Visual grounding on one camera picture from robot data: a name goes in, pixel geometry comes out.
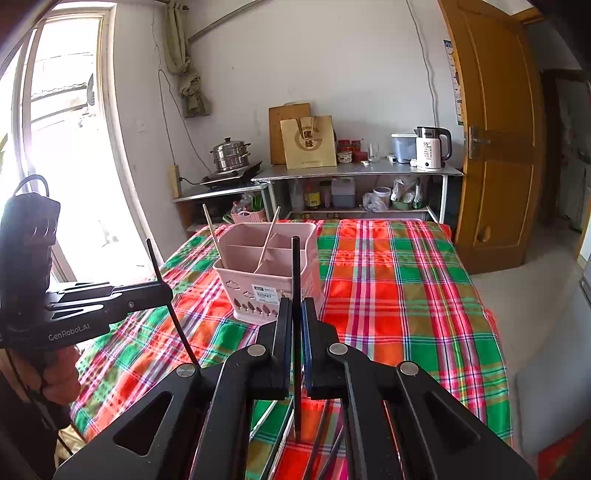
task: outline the sleeve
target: sleeve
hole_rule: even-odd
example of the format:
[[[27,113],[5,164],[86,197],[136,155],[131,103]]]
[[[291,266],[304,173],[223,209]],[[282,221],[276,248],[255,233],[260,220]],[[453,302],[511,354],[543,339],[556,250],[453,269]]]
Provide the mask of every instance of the sleeve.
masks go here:
[[[14,449],[26,466],[15,472],[17,479],[29,479],[33,470],[41,480],[51,480],[56,471],[54,453],[57,433],[46,428],[41,413],[30,403],[21,401],[0,374],[0,471],[18,468],[19,462],[10,460]]]

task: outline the black metal bracket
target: black metal bracket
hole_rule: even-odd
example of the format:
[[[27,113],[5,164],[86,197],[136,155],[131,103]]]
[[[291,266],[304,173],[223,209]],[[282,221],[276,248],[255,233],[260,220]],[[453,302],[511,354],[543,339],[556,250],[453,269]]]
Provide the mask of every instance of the black metal bracket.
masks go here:
[[[207,368],[183,364],[65,462],[56,480],[244,478],[253,400],[290,383],[291,300],[256,344]]]

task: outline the green container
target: green container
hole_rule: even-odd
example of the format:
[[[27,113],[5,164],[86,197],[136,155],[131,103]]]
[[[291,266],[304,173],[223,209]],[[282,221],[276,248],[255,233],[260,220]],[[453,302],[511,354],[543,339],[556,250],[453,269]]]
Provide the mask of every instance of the green container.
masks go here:
[[[412,207],[412,203],[392,202],[392,208],[394,210],[410,210]]]

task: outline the electric kettle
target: electric kettle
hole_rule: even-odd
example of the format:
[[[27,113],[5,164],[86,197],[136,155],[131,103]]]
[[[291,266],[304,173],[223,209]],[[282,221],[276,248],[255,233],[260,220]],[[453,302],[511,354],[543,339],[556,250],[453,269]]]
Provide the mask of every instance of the electric kettle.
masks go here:
[[[417,127],[417,169],[424,171],[439,170],[452,156],[452,134],[445,128]],[[447,155],[441,156],[440,136],[447,137]]]

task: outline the white wall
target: white wall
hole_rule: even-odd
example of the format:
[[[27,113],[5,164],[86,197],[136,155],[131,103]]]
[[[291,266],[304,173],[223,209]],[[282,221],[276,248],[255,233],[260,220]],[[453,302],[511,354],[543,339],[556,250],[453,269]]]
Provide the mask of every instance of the white wall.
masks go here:
[[[188,31],[244,3],[189,3]],[[456,122],[443,45],[449,35],[437,0],[412,0],[411,5],[433,68],[439,124],[454,139],[451,164],[461,166],[463,128]],[[160,39],[161,7],[118,6],[115,84],[134,182],[166,257],[185,236],[165,175],[171,157],[158,96],[153,12]],[[251,161],[268,163],[268,109],[287,102],[311,102],[315,114],[333,115],[340,138],[378,140],[384,154],[391,150],[390,133],[433,124],[427,73],[404,0],[270,0],[211,31],[191,52],[213,113],[187,123],[199,154],[212,167],[209,151],[229,136],[252,142]],[[181,175],[198,180],[206,172],[163,86]]]
[[[494,5],[509,15],[515,15],[516,13],[532,7],[531,3],[527,0],[485,0],[485,2]]]

